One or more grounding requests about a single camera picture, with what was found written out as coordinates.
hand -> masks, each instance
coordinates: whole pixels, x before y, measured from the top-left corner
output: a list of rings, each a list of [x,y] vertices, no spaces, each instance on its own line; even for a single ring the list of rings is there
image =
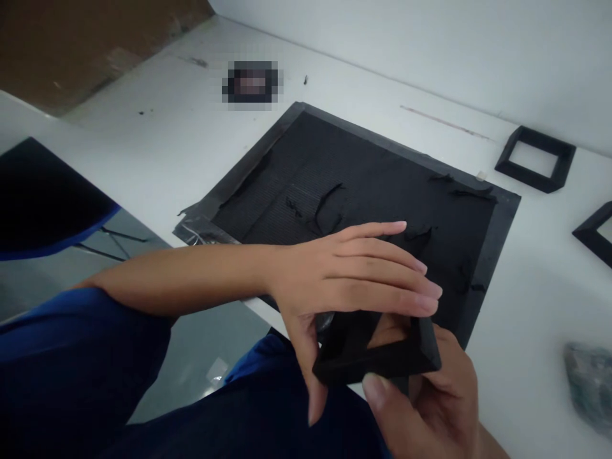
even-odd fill
[[[327,388],[312,373],[319,352],[315,314],[372,310],[428,317],[442,289],[425,278],[424,264],[375,237],[406,222],[367,223],[304,244],[279,247],[267,269],[268,292],[279,305],[309,392],[308,422],[325,408]]]
[[[436,326],[435,335],[442,369],[417,377],[421,390],[414,404],[391,382],[374,374],[363,379],[366,399],[396,459],[481,457],[474,366],[450,331]]]

ribbed black mat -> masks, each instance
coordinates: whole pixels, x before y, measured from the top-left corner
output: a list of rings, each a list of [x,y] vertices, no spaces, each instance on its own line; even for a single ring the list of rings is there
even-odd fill
[[[434,321],[465,347],[520,197],[304,104],[295,104],[182,224],[243,244],[297,244],[369,221],[444,289]]]

blue shirt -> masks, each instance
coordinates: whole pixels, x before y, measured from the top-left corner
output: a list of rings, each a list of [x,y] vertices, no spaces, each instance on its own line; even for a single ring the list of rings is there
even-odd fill
[[[369,406],[330,388],[321,420],[291,346],[268,335],[226,385],[144,424],[126,423],[155,381],[170,319],[99,289],[63,292],[0,327],[4,457],[377,458],[388,455]]]

gray floor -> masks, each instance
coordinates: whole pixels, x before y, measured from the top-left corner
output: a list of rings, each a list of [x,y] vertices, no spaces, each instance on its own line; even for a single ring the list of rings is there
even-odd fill
[[[122,241],[131,256],[167,247],[145,226],[120,211],[107,228],[140,238]],[[110,254],[120,251],[102,233],[86,244]],[[49,257],[0,262],[0,321],[9,320],[116,261],[70,248]],[[157,381],[141,400],[131,422],[156,418],[216,390],[238,359],[265,335],[269,326],[241,303],[230,303],[182,317],[172,329]]]

blue chair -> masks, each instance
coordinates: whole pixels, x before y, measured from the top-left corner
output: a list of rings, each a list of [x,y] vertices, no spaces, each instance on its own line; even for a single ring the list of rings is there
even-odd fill
[[[125,261],[129,254],[118,238],[147,240],[105,228],[120,209],[34,138],[0,156],[0,261],[48,256],[68,247]],[[83,244],[97,231],[125,258]]]

